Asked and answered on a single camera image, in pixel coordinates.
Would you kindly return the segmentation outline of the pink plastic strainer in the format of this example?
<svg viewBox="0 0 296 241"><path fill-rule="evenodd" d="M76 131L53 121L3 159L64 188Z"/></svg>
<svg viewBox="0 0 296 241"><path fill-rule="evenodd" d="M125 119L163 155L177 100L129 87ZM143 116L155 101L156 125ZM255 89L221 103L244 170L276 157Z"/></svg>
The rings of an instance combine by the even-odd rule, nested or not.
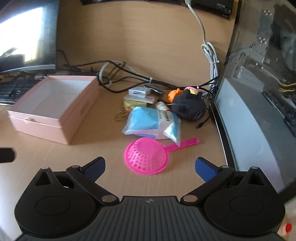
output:
<svg viewBox="0 0 296 241"><path fill-rule="evenodd" d="M169 162L169 153L185 147L199 144L198 138L192 138L180 145L163 145L159 141L143 137L130 143L124 152L126 166L141 175L153 175L163 171Z"/></svg>

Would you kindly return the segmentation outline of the black computer monitor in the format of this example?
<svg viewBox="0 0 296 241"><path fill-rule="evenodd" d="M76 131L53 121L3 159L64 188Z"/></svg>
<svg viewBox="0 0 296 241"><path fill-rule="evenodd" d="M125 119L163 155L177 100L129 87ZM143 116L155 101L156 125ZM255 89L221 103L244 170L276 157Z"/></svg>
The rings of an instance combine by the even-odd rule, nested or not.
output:
<svg viewBox="0 0 296 241"><path fill-rule="evenodd" d="M57 66L60 1L1 1L1 73Z"/></svg>

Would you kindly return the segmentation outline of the white red glue stick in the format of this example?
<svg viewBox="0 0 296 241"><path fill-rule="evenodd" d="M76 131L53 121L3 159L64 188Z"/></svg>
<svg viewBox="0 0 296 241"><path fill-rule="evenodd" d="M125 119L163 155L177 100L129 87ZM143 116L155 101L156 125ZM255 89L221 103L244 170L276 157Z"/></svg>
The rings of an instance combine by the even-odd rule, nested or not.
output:
<svg viewBox="0 0 296 241"><path fill-rule="evenodd" d="M162 110L162 111L171 111L170 108L162 101L159 101L156 104L156 109L157 110Z"/></svg>

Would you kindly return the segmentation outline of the black flashlight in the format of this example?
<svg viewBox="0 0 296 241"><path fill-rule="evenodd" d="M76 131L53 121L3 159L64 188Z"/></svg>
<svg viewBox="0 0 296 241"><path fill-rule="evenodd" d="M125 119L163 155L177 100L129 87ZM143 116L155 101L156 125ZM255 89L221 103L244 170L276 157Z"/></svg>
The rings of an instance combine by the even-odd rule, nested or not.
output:
<svg viewBox="0 0 296 241"><path fill-rule="evenodd" d="M164 94L164 91L160 88L158 88L157 86L153 86L153 85L144 85L144 88L147 88L151 91L151 94L157 95L157 96L162 96Z"/></svg>

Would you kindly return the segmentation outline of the black keyboard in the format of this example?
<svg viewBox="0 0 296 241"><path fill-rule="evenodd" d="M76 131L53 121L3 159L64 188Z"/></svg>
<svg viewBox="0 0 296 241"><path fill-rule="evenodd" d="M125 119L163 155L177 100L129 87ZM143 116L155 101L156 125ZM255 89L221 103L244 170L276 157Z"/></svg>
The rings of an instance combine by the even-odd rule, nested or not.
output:
<svg viewBox="0 0 296 241"><path fill-rule="evenodd" d="M43 78L20 77L0 85L0 104L13 106L25 93L38 84Z"/></svg>

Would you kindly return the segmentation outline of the black plush toy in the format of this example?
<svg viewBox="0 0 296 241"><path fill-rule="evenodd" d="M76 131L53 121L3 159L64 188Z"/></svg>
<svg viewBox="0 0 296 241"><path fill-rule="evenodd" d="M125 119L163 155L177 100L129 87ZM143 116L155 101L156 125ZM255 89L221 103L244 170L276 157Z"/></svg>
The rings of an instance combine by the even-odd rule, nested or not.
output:
<svg viewBox="0 0 296 241"><path fill-rule="evenodd" d="M171 111L181 120L199 121L207 112L206 104L202 98L203 92L191 93L189 89L175 97L171 106Z"/></svg>

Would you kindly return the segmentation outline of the glass panel computer case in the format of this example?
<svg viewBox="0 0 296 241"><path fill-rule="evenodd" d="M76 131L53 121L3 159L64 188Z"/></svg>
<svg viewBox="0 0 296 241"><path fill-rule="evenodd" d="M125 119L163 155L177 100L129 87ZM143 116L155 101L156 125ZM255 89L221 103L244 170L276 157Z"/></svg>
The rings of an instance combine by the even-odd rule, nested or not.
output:
<svg viewBox="0 0 296 241"><path fill-rule="evenodd" d="M211 111L226 163L295 198L295 1L239 1Z"/></svg>

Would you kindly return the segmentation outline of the yellow toy keychain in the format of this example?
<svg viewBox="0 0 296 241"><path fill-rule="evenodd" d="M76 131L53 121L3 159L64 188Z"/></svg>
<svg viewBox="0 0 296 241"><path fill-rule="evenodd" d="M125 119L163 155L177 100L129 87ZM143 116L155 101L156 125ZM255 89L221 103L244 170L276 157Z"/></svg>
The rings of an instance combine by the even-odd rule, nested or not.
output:
<svg viewBox="0 0 296 241"><path fill-rule="evenodd" d="M123 107L122 110L119 111L116 116L115 120L117 122L121 122L124 118L127 118L130 112L135 107L148 107L154 105L155 97L148 95L146 97L136 97L131 95L126 95L123 98Z"/></svg>

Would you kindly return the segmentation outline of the pink open cardboard box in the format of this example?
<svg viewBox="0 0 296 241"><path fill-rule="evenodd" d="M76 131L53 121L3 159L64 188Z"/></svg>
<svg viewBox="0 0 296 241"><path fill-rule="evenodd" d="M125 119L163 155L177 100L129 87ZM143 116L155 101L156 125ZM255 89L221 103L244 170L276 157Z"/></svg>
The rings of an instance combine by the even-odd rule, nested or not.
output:
<svg viewBox="0 0 296 241"><path fill-rule="evenodd" d="M16 131L68 145L99 94L96 76L49 76L8 111Z"/></svg>

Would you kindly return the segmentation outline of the blue white packet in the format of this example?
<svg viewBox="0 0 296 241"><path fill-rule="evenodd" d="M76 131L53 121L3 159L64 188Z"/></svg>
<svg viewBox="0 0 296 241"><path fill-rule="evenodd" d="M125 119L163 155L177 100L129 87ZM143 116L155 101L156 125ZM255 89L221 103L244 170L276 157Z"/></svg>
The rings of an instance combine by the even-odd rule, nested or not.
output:
<svg viewBox="0 0 296 241"><path fill-rule="evenodd" d="M129 114L122 132L125 135L172 140L181 144L181 120L171 111L135 107Z"/></svg>

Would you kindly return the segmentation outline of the white usb battery charger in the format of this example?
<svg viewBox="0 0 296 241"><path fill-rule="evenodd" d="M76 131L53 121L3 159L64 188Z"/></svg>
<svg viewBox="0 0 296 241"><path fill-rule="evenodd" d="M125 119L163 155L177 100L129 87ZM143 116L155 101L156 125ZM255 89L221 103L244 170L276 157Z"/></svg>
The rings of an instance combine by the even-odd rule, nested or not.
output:
<svg viewBox="0 0 296 241"><path fill-rule="evenodd" d="M151 89L145 87L134 87L128 90L129 96L139 96L141 98L148 96L150 93Z"/></svg>

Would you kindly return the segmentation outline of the black wall power strip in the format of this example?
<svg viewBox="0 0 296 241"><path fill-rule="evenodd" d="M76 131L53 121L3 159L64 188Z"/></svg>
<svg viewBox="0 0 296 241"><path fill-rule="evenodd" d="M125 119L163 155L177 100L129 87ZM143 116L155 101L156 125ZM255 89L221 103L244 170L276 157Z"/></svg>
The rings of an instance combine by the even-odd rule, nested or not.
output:
<svg viewBox="0 0 296 241"><path fill-rule="evenodd" d="M173 4L187 6L186 1L182 0L143 0L150 3ZM194 9L202 9L215 15L229 19L232 15L234 0L193 0L190 5Z"/></svg>

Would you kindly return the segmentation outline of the orange pumpkin toy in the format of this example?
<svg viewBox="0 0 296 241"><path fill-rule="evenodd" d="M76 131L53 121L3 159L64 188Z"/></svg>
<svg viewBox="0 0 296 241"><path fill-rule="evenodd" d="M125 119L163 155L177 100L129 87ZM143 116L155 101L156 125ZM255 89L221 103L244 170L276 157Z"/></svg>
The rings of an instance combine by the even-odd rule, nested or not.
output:
<svg viewBox="0 0 296 241"><path fill-rule="evenodd" d="M173 103L174 98L177 97L177 96L180 96L182 93L183 93L183 91L180 90L179 88L170 91L170 92L168 93L168 95L167 95L168 102L169 102L169 103Z"/></svg>

